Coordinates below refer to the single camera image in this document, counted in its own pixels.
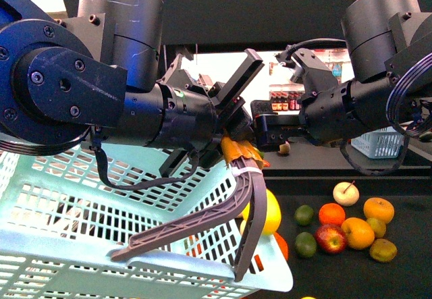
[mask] zip tie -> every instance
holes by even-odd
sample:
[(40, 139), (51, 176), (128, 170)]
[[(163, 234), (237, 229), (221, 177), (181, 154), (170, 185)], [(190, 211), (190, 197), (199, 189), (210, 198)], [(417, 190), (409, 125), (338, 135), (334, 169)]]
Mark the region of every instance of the zip tie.
[(235, 178), (246, 172), (255, 172), (255, 173), (263, 174), (263, 171), (261, 171), (258, 167), (251, 167), (251, 166), (243, 167), (242, 169), (239, 169), (238, 167), (233, 167), (231, 169), (231, 172)]

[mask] cable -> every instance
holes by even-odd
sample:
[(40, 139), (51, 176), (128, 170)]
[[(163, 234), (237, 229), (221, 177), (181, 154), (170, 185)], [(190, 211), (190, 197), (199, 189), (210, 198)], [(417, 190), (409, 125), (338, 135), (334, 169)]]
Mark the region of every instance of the cable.
[[(399, 112), (400, 107), (404, 104), (406, 95), (411, 88), (419, 89), (430, 82), (424, 83), (419, 80), (423, 74), (432, 68), (432, 53), (418, 61), (412, 66), (404, 76), (398, 81), (390, 96), (387, 100), (386, 105), (386, 116), (391, 126), (399, 133), (407, 137), (418, 138), (420, 135), (429, 131), (432, 128), (432, 116), (429, 114), (427, 119), (423, 122), (415, 123), (418, 125), (412, 125), (412, 128), (406, 130), (399, 124)], [(423, 101), (422, 106), (426, 107), (431, 113), (430, 102)]]
[(198, 168), (199, 163), (199, 156), (198, 152), (193, 151), (192, 154), (189, 155), (190, 164), (192, 165), (192, 168), (189, 173), (183, 175), (181, 178), (159, 178), (154, 179), (151, 181), (143, 181), (139, 182), (137, 184), (134, 184), (132, 186), (117, 186), (115, 184), (112, 184), (111, 181), (109, 181), (108, 178), (108, 158), (107, 154), (102, 148), (94, 149), (94, 155), (96, 157), (96, 163), (97, 163), (97, 170), (99, 172), (99, 178), (101, 181), (110, 188), (118, 189), (118, 190), (143, 190), (147, 188), (152, 188), (155, 186), (160, 186), (162, 184), (172, 184), (176, 182), (184, 181), (188, 178), (190, 178)]
[(280, 54), (280, 61), (284, 61), (288, 67), (294, 67), (295, 63), (291, 56), (300, 48), (307, 49), (328, 49), (328, 48), (346, 48), (346, 41), (342, 39), (318, 38), (302, 41), (301, 43), (288, 45), (286, 50)]
[(382, 169), (382, 170), (377, 170), (377, 169), (367, 169), (357, 163), (355, 163), (352, 158), (350, 157), (350, 155), (348, 154), (348, 152), (346, 151), (346, 145), (347, 145), (347, 141), (344, 140), (341, 145), (340, 145), (340, 152), (342, 153), (342, 155), (344, 156), (345, 160), (347, 162), (349, 162), (349, 164), (356, 170), (359, 171), (361, 174), (364, 175), (370, 175), (370, 176), (383, 176), (383, 175), (388, 175), (391, 174), (393, 172), (395, 172), (396, 170), (399, 169), (399, 167), (402, 165), (402, 163), (405, 160), (405, 155), (406, 152), (408, 150), (408, 146), (410, 144), (410, 139), (409, 137), (405, 137), (404, 138), (404, 144), (402, 145), (402, 151), (399, 154), (398, 160), (393, 164), (393, 166), (391, 166), (388, 169)]

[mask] red apple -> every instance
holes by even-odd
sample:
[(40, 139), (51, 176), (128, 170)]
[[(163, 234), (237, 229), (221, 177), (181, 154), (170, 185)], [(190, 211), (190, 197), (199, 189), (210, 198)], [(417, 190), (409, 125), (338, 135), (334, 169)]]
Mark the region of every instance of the red apple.
[(315, 240), (318, 246), (329, 254), (340, 253), (348, 245), (345, 232), (337, 225), (322, 225), (315, 232)]

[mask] yellow apple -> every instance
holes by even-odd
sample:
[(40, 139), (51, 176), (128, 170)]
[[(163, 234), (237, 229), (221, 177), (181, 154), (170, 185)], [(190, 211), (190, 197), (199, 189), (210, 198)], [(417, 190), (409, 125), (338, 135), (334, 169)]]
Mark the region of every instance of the yellow apple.
[(358, 188), (350, 182), (340, 182), (333, 189), (335, 201), (345, 207), (352, 206), (360, 197)]

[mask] apple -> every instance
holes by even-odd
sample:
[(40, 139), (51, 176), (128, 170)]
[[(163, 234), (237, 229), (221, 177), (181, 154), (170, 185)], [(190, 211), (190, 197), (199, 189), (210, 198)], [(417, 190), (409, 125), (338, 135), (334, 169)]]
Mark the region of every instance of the apple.
[(352, 183), (340, 182), (333, 189), (333, 197), (339, 205), (349, 207), (357, 202), (360, 193), (354, 181)]
[(329, 254), (340, 253), (348, 245), (345, 232), (337, 225), (322, 225), (315, 232), (315, 240), (319, 247)]

